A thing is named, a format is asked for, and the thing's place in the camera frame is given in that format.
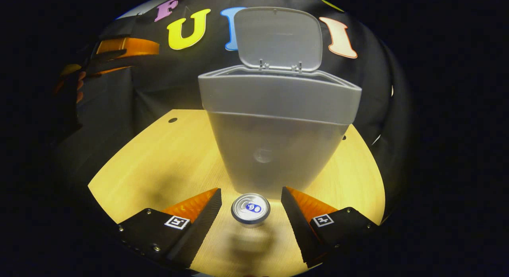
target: blue letter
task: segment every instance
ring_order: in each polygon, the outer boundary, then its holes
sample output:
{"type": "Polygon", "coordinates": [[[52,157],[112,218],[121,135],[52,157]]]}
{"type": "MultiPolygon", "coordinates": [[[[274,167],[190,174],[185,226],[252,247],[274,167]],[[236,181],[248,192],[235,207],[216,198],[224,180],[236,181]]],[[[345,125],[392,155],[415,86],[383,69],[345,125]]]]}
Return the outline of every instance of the blue letter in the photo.
{"type": "Polygon", "coordinates": [[[222,10],[221,15],[226,16],[228,18],[229,23],[229,43],[224,45],[224,48],[229,51],[238,50],[237,47],[237,38],[235,37],[235,24],[233,22],[233,16],[245,7],[232,7],[222,10]]]}

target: orange object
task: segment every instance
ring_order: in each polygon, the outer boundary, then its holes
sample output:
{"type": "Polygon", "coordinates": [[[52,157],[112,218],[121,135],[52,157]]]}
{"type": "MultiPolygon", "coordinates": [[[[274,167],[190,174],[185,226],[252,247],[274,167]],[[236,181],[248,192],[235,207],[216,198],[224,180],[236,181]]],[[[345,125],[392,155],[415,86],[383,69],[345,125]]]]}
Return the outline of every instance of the orange object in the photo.
{"type": "Polygon", "coordinates": [[[177,217],[184,217],[191,220],[193,223],[200,212],[202,212],[205,205],[209,202],[210,198],[215,194],[218,188],[213,188],[211,190],[207,190],[206,192],[202,192],[190,199],[186,199],[185,201],[181,201],[176,205],[170,206],[163,210],[162,212],[177,215],[177,217]]]}
{"type": "Polygon", "coordinates": [[[68,64],[68,65],[65,65],[64,69],[62,70],[62,72],[60,72],[60,77],[64,77],[64,76],[67,76],[75,71],[78,71],[80,70],[82,67],[79,66],[78,64],[68,64]]]}
{"type": "Polygon", "coordinates": [[[58,93],[58,91],[60,90],[60,88],[62,88],[62,86],[64,86],[64,82],[65,80],[62,80],[60,81],[56,86],[55,88],[53,88],[53,95],[56,95],[58,93]]]}
{"type": "Polygon", "coordinates": [[[115,59],[129,56],[159,54],[158,43],[155,43],[154,41],[148,41],[146,39],[131,37],[108,39],[105,41],[101,41],[99,47],[97,48],[96,54],[124,49],[126,49],[127,52],[125,54],[122,54],[121,56],[116,57],[115,59]]]}
{"type": "Polygon", "coordinates": [[[110,69],[110,70],[104,70],[104,71],[96,72],[96,73],[92,74],[91,76],[93,76],[93,75],[102,75],[102,74],[110,73],[110,72],[113,72],[113,71],[117,71],[117,70],[124,69],[124,68],[129,68],[129,67],[131,67],[131,66],[118,67],[118,68],[113,68],[113,69],[110,69]]]}
{"type": "Polygon", "coordinates": [[[288,186],[286,188],[294,197],[295,201],[297,202],[300,208],[300,211],[304,215],[304,218],[306,218],[307,222],[311,222],[311,219],[313,219],[313,217],[318,217],[319,215],[322,214],[329,214],[337,211],[336,208],[333,208],[332,206],[324,203],[323,201],[315,199],[314,197],[311,197],[303,192],[300,192],[288,186]]]}
{"type": "Polygon", "coordinates": [[[76,96],[76,103],[79,103],[81,100],[83,100],[83,92],[78,92],[78,95],[76,96]]]}

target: yellow letter u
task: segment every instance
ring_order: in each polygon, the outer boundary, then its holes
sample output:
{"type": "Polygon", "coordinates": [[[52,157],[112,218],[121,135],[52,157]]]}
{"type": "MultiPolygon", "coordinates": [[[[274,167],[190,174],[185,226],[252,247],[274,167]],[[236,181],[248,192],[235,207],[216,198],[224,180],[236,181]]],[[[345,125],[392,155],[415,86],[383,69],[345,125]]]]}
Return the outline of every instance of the yellow letter u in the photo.
{"type": "Polygon", "coordinates": [[[194,18],[194,32],[186,38],[182,37],[182,24],[186,21],[185,18],[180,18],[173,21],[166,28],[168,30],[168,44],[171,49],[180,50],[192,46],[205,34],[205,17],[210,12],[210,9],[200,10],[191,15],[194,18]]]}

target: blue logo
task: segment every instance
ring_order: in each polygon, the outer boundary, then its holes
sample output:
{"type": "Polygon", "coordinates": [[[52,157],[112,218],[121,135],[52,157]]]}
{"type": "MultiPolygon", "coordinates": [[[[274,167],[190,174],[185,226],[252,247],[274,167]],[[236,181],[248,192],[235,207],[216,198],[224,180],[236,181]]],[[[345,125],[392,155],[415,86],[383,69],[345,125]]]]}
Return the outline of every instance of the blue logo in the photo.
{"type": "Polygon", "coordinates": [[[256,213],[259,213],[262,210],[262,208],[256,204],[247,204],[246,209],[256,213]]]}

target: colorful letter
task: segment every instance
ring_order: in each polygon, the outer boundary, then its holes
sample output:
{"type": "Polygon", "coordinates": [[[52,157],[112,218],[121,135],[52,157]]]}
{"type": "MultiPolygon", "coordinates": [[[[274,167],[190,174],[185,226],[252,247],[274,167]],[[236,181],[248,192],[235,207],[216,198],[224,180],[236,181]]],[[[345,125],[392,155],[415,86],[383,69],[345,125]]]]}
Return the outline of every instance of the colorful letter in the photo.
{"type": "Polygon", "coordinates": [[[207,8],[191,15],[191,18],[194,18],[194,32],[186,38],[182,37],[182,24],[186,21],[185,18],[180,18],[178,21],[170,23],[166,28],[168,30],[169,47],[174,50],[180,50],[200,41],[205,34],[205,20],[209,12],[210,9],[207,8]]]}
{"type": "Polygon", "coordinates": [[[352,49],[350,40],[348,39],[347,26],[339,21],[330,18],[320,18],[329,28],[332,44],[329,45],[329,50],[341,56],[348,58],[357,58],[357,52],[352,49]]]}
{"type": "Polygon", "coordinates": [[[340,9],[339,7],[337,7],[336,5],[333,5],[332,3],[328,2],[328,1],[325,1],[325,0],[321,0],[321,1],[323,1],[325,4],[327,4],[329,6],[332,6],[335,9],[338,9],[340,12],[344,12],[344,10],[340,9]]]}
{"type": "Polygon", "coordinates": [[[159,9],[159,11],[154,22],[169,16],[171,14],[170,9],[174,9],[178,3],[179,3],[178,0],[169,0],[163,3],[162,5],[158,6],[157,8],[159,9]]]}
{"type": "Polygon", "coordinates": [[[237,38],[235,37],[235,24],[233,22],[233,17],[239,10],[244,9],[245,7],[232,7],[222,10],[221,15],[226,16],[228,18],[229,23],[229,42],[224,45],[224,48],[229,51],[238,50],[237,47],[237,38]]]}
{"type": "Polygon", "coordinates": [[[140,15],[145,14],[149,10],[153,9],[154,7],[160,5],[161,3],[165,2],[165,1],[167,1],[167,0],[149,0],[149,1],[147,1],[147,2],[145,2],[143,4],[141,4],[141,5],[138,5],[135,8],[129,10],[125,14],[122,14],[117,19],[127,18],[129,16],[140,16],[140,15]]]}

